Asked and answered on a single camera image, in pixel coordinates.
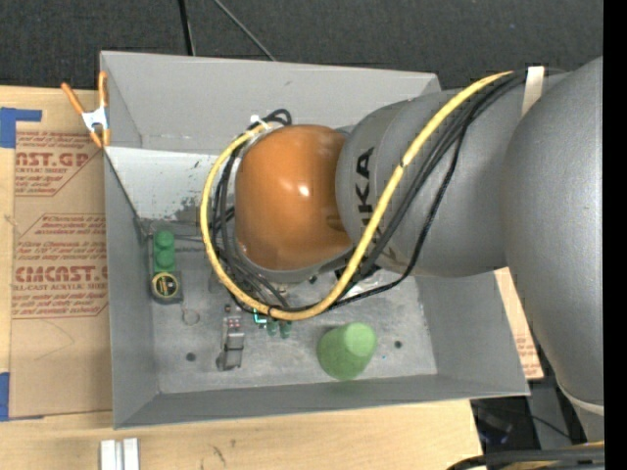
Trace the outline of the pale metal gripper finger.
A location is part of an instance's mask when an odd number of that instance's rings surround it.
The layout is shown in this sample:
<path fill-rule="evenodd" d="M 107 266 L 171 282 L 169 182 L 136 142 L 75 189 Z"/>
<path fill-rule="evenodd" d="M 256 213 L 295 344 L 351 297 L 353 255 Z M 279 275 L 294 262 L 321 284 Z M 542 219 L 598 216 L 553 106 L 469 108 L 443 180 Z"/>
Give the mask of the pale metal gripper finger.
<path fill-rule="evenodd" d="M 245 331 L 242 319 L 227 316 L 223 320 L 218 369 L 221 371 L 239 368 L 242 363 L 245 347 Z"/>

